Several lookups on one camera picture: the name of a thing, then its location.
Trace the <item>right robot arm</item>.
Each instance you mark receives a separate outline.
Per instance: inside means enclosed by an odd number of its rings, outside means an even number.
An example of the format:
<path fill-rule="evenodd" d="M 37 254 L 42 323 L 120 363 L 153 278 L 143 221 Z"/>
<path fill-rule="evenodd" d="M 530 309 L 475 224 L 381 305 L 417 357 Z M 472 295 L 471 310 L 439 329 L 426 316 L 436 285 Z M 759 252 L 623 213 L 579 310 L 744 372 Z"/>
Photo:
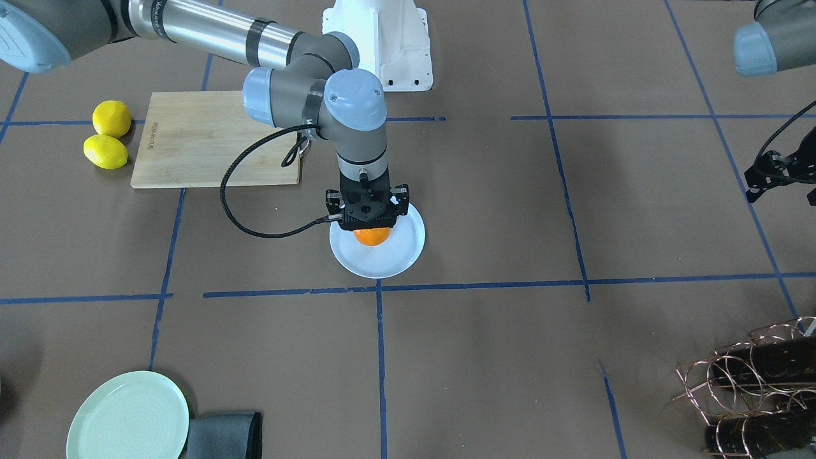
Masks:
<path fill-rule="evenodd" d="M 24 72 L 61 69 L 130 38 L 249 65 L 248 116 L 334 143 L 339 190 L 327 192 L 326 204 L 345 230 L 393 226 L 408 213 L 408 187 L 390 183 L 384 87 L 360 67 L 348 35 L 307 34 L 200 1 L 2 2 L 2 59 Z"/>

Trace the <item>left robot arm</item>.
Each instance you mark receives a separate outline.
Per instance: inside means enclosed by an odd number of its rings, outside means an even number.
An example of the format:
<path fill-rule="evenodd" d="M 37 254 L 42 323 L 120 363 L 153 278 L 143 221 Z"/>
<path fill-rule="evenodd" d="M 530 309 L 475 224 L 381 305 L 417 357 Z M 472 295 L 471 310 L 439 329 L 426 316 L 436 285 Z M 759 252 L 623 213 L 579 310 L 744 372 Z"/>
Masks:
<path fill-rule="evenodd" d="M 815 64 L 815 2 L 757 1 L 732 41 L 737 73 L 773 75 Z"/>

